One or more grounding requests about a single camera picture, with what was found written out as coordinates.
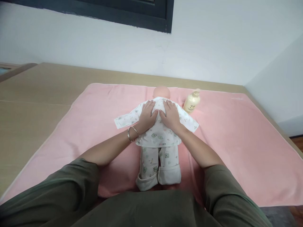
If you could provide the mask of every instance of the shirt sleeve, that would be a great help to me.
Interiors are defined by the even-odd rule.
[[[228,168],[222,165],[206,171],[205,197],[206,210],[222,226],[272,226]]]
[[[179,118],[182,125],[184,125],[189,131],[195,132],[199,127],[199,124],[177,104],[177,110],[179,112]]]
[[[145,102],[139,104],[130,113],[124,114],[114,119],[117,129],[130,126],[139,121],[139,117],[142,112],[142,107]]]
[[[76,159],[0,206],[0,226],[40,226],[91,209],[98,198],[96,164]]]

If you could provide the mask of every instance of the wooden table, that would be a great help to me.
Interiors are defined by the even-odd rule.
[[[0,195],[91,83],[244,93],[303,158],[243,86],[42,63],[0,83]]]

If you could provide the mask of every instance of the pink towel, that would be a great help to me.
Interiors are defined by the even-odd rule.
[[[90,147],[115,134],[114,118],[129,113],[152,98],[152,87],[91,84],[73,103],[52,135],[29,160],[2,203],[40,183]],[[191,89],[170,88],[180,106]],[[211,146],[225,162],[247,195],[259,206],[303,204],[303,162],[245,94],[201,91],[201,103],[191,115],[199,128],[195,135]],[[140,147],[132,143],[101,170],[98,193],[110,197],[138,190]],[[202,203],[203,173],[184,144],[179,145],[180,185]]]

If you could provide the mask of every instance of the baby clothes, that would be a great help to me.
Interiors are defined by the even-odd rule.
[[[163,101],[165,100],[167,99],[162,97],[154,98],[153,101],[155,101],[156,104],[152,110],[152,113],[155,111],[155,109],[162,110],[165,113],[165,108],[163,105]],[[139,106],[137,106],[130,113],[117,117],[115,119],[115,124],[117,128],[120,129],[123,127],[127,127],[139,121],[143,104],[146,102],[139,104]],[[199,124],[191,116],[189,116],[188,113],[186,113],[185,110],[183,110],[177,103],[175,104],[179,112],[180,122],[188,130],[190,130],[191,132],[195,132]],[[170,130],[163,124],[160,114],[158,113],[156,122],[153,127],[147,130],[143,135],[141,135],[140,138],[137,139],[136,144],[142,147],[160,148],[179,145],[181,142],[181,139],[172,130]]]
[[[163,104],[165,100],[167,99],[162,97],[153,99],[156,103],[152,113],[155,109],[162,110],[165,113]],[[115,124],[117,128],[127,127],[139,121],[143,104],[146,102],[139,104],[130,113],[116,118]],[[180,122],[188,130],[195,132],[199,124],[178,104],[176,106]],[[162,185],[181,182],[181,169],[178,158],[178,145],[180,143],[181,139],[163,124],[160,114],[158,114],[153,127],[136,141],[136,144],[141,146],[140,172],[136,179],[136,184],[140,191],[149,190],[158,182]]]
[[[162,185],[181,183],[178,146],[163,148],[141,147],[140,172],[136,185],[147,191],[158,182]]]

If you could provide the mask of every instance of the bottle label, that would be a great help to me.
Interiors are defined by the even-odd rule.
[[[196,105],[190,105],[189,107],[186,108],[185,111],[186,111],[188,114],[191,114],[191,113],[194,111],[195,107],[196,107]]]

